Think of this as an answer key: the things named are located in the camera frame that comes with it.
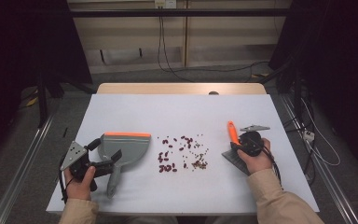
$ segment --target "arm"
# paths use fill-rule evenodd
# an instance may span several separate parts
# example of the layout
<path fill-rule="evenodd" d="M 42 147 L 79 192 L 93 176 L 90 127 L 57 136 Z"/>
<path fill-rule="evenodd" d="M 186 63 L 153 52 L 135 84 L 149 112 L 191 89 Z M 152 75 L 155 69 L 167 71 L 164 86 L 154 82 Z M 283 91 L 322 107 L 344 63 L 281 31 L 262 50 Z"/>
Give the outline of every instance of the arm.
<path fill-rule="evenodd" d="M 267 150 L 270 142 L 263 139 Z M 238 150 L 251 175 L 248 183 L 256 199 L 259 223 L 323 223 L 310 206 L 294 193 L 282 190 L 269 158 L 261 153 L 250 157 Z"/>
<path fill-rule="evenodd" d="M 68 202 L 63 209 L 60 223 L 95 223 L 98 204 L 91 201 L 90 183 L 95 174 L 91 166 L 83 181 L 79 182 L 71 175 L 69 168 L 63 171 L 65 175 Z"/>

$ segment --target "forearm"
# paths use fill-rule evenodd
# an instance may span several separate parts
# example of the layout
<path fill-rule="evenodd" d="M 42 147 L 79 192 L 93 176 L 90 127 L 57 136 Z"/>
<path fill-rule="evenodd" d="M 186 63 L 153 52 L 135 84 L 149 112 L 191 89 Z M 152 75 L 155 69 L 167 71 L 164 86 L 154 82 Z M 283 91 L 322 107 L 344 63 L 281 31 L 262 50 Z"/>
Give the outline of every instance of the forearm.
<path fill-rule="evenodd" d="M 63 209 L 61 224 L 90 224 L 95 223 L 98 214 L 98 204 L 79 199 L 69 199 Z"/>
<path fill-rule="evenodd" d="M 248 183 L 256 199 L 259 223 L 323 223 L 304 200 L 282 190 L 271 169 L 250 175 Z"/>

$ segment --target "gray dustpan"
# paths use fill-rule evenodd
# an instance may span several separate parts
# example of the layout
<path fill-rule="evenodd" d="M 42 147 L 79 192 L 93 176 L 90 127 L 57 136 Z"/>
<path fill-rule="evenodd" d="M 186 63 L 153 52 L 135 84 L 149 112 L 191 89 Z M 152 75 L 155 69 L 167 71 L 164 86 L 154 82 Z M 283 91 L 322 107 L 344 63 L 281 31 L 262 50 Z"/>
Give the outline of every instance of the gray dustpan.
<path fill-rule="evenodd" d="M 105 133 L 102 143 L 98 147 L 98 154 L 103 161 L 110 161 L 111 157 L 121 150 L 122 157 L 115 163 L 113 173 L 107 184 L 106 194 L 108 198 L 115 195 L 121 167 L 140 160 L 149 148 L 149 133 Z"/>

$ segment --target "tan long-sleeve shirt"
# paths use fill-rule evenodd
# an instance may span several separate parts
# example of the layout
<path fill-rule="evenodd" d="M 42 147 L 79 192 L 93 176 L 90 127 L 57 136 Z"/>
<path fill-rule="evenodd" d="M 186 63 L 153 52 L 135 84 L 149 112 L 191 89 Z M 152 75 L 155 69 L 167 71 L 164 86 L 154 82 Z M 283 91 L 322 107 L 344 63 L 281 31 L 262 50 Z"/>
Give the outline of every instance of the tan long-sleeve shirt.
<path fill-rule="evenodd" d="M 323 223 L 310 206 L 294 193 L 282 190 L 271 169 L 249 176 L 248 184 L 255 196 L 258 223 Z M 98 204 L 85 200 L 69 199 L 60 223 L 95 223 Z"/>

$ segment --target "wall outlet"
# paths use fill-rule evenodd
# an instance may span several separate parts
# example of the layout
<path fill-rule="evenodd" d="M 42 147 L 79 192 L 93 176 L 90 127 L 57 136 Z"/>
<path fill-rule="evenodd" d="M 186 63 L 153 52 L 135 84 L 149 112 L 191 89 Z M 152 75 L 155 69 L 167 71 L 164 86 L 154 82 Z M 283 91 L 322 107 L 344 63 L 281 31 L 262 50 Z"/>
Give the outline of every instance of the wall outlet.
<path fill-rule="evenodd" d="M 165 0 L 155 0 L 155 8 L 165 8 Z"/>
<path fill-rule="evenodd" d="M 166 8 L 176 8 L 176 0 L 165 0 Z"/>

